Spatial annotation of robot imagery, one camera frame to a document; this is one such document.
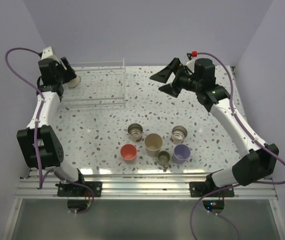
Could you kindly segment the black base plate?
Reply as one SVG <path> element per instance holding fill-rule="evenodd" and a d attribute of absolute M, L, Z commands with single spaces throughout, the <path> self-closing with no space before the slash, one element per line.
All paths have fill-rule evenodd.
<path fill-rule="evenodd" d="M 63 184 L 56 183 L 57 196 L 58 197 L 88 197 L 90 196 L 100 197 L 103 189 L 103 183 L 101 181 L 85 181 L 84 186 L 77 186 L 71 183 Z"/>
<path fill-rule="evenodd" d="M 211 197 L 228 197 L 235 196 L 234 190 L 228 188 L 222 191 L 219 187 L 209 187 L 204 181 L 191 181 L 189 182 L 189 192 L 192 198 L 200 198 L 206 194 L 214 192 Z"/>

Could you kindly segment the small olive mug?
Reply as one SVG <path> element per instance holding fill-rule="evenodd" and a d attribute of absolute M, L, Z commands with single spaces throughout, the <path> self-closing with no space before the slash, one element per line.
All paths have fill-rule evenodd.
<path fill-rule="evenodd" d="M 163 166 L 164 169 L 169 167 L 169 162 L 171 160 L 171 155 L 169 152 L 162 150 L 157 155 L 157 162 Z"/>

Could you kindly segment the steel cup with brown sleeve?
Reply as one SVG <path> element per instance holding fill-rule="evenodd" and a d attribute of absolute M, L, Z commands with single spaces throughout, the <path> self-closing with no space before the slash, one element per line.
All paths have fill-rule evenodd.
<path fill-rule="evenodd" d="M 67 83 L 67 86 L 70 89 L 73 89 L 73 88 L 77 87 L 80 84 L 80 82 L 81 82 L 81 77 L 77 75 L 74 79 L 70 80 Z"/>

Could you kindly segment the steel cup right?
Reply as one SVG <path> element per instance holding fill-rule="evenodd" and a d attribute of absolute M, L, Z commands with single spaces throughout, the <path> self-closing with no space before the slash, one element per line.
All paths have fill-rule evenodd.
<path fill-rule="evenodd" d="M 187 135 L 188 135 L 187 129 L 181 125 L 177 125 L 171 131 L 170 140 L 172 141 L 173 144 L 179 145 L 184 142 Z"/>

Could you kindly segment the purple cup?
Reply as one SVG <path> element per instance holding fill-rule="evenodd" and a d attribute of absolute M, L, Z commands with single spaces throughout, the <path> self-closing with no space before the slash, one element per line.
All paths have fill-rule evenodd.
<path fill-rule="evenodd" d="M 189 159 L 190 155 L 191 155 L 191 150 L 187 145 L 178 144 L 175 146 L 173 150 L 172 160 L 176 164 L 183 164 Z"/>

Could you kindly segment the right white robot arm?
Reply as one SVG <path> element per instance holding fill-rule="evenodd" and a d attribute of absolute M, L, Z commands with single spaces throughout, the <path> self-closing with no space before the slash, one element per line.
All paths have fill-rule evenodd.
<path fill-rule="evenodd" d="M 211 59 L 198 58 L 194 69 L 174 58 L 165 68 L 153 74 L 150 80 L 162 83 L 159 91 L 174 98 L 182 90 L 196 94 L 198 102 L 213 115 L 235 144 L 240 160 L 232 167 L 206 176 L 198 188 L 202 195 L 217 196 L 223 187 L 239 184 L 247 186 L 270 176 L 276 166 L 278 147 L 267 144 L 244 121 L 238 111 L 231 108 L 232 99 L 228 91 L 216 83 L 216 67 Z"/>

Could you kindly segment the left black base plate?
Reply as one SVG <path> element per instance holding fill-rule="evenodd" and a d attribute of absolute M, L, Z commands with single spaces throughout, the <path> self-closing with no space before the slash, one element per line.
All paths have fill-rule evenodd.
<path fill-rule="evenodd" d="M 63 184 L 56 183 L 57 196 L 58 197 L 88 197 L 90 196 L 100 197 L 103 189 L 103 183 L 101 181 L 85 181 L 84 186 L 77 186 L 71 183 Z"/>

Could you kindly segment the beige tall cup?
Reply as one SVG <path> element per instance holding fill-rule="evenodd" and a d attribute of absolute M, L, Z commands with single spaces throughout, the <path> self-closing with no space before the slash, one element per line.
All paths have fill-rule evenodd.
<path fill-rule="evenodd" d="M 156 133 L 150 133 L 144 139 L 144 146 L 149 157 L 156 157 L 163 146 L 163 139 Z"/>

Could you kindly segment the red cup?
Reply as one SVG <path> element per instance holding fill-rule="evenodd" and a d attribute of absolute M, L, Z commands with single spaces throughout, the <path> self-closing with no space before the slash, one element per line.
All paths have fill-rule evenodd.
<path fill-rule="evenodd" d="M 125 144 L 120 149 L 121 158 L 126 163 L 133 163 L 137 157 L 138 151 L 135 145 Z"/>

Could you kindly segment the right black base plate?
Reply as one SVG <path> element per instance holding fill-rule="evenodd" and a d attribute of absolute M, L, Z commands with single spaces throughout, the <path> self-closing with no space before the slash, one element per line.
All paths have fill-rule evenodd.
<path fill-rule="evenodd" d="M 189 182 L 189 192 L 192 198 L 200 198 L 206 194 L 214 192 L 211 197 L 228 197 L 235 196 L 234 190 L 228 188 L 222 191 L 219 187 L 209 187 L 204 181 L 191 181 Z"/>

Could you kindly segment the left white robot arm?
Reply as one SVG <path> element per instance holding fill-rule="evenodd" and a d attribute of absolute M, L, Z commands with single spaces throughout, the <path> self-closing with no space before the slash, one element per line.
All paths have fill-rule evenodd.
<path fill-rule="evenodd" d="M 37 105 L 31 121 L 16 134 L 24 160 L 29 168 L 38 169 L 39 189 L 48 173 L 70 182 L 69 191 L 79 197 L 87 185 L 79 178 L 79 170 L 64 161 L 63 146 L 52 123 L 62 102 L 64 84 L 77 85 L 80 80 L 66 57 L 57 61 L 42 57 L 38 62 L 40 77 L 37 80 Z"/>

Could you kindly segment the aluminium rail frame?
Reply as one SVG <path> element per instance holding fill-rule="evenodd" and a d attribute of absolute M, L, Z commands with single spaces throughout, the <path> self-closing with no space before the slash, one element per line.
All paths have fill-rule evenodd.
<path fill-rule="evenodd" d="M 72 214 L 67 198 L 57 196 L 49 176 L 36 190 L 37 175 L 21 179 L 7 224 L 5 240 L 285 240 L 276 188 L 251 184 L 224 198 L 221 216 L 205 210 L 191 196 L 190 183 L 200 182 L 230 161 L 190 160 L 163 171 L 147 160 L 93 170 L 85 178 L 102 183 L 90 210 Z"/>

